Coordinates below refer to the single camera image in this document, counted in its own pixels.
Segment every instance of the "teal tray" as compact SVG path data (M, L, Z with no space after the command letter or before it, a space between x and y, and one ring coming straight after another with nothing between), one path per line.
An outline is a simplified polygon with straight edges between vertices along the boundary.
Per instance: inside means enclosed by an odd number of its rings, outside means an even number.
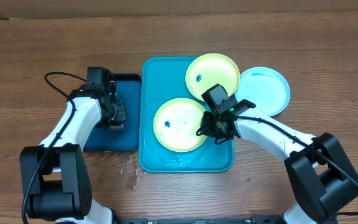
M153 57L143 65L140 101L139 164L148 172L224 172L234 162L233 140L215 145L207 140L191 152L173 152L155 137L153 121L157 110L168 100L184 97L196 100L188 90L185 75L197 57Z

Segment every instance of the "wood grain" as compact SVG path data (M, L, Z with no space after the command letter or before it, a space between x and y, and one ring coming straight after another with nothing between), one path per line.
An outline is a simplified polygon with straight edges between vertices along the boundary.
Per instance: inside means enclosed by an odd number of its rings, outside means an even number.
M89 66L141 73L153 56L208 52L228 55L242 71L267 66L284 74L291 102L277 119L334 134L358 171L358 11L0 21L0 223L21 222L19 153L64 112L65 99L46 85L45 73L85 77ZM79 85L52 81L65 91ZM277 159L238 139L235 156L221 174L151 174L137 152L84 153L94 198L122 218L280 214L295 202ZM345 209L358 210L358 199Z
M358 9L358 0L0 0L0 19Z

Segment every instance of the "wooden table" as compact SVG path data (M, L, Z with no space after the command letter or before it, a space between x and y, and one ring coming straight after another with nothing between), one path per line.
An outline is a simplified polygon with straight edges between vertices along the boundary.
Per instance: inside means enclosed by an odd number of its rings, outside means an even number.
M208 52L228 55L241 71L280 71L292 94L277 119L314 135L334 134L358 172L358 11L0 21L0 223L21 222L19 153L38 145L66 107L45 73L85 77L89 66L141 73L153 56ZM80 84L52 81L65 91ZM220 174L145 173L137 152L84 157L94 198L122 218L248 217L280 214L295 202L278 159L238 139L235 154ZM358 210L358 199L350 209Z

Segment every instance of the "light blue plate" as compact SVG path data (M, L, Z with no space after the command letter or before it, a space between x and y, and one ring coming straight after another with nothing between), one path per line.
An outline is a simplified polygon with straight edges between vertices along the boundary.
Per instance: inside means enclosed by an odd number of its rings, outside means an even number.
M193 151L173 152L162 146L155 137L154 116L165 102L184 97L197 101L209 110L186 87L187 68L196 58L153 57L143 65L139 164L148 172L223 172L234 162L233 140L217 146L215 139L208 137Z
M254 67L241 74L234 95L237 101L249 100L266 115L275 116L287 107L291 91L286 79L276 70Z

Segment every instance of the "cardboard box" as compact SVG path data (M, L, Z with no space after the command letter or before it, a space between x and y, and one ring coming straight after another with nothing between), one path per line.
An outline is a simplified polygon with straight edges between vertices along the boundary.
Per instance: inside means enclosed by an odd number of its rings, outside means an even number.
M0 19L358 9L358 0L0 0Z

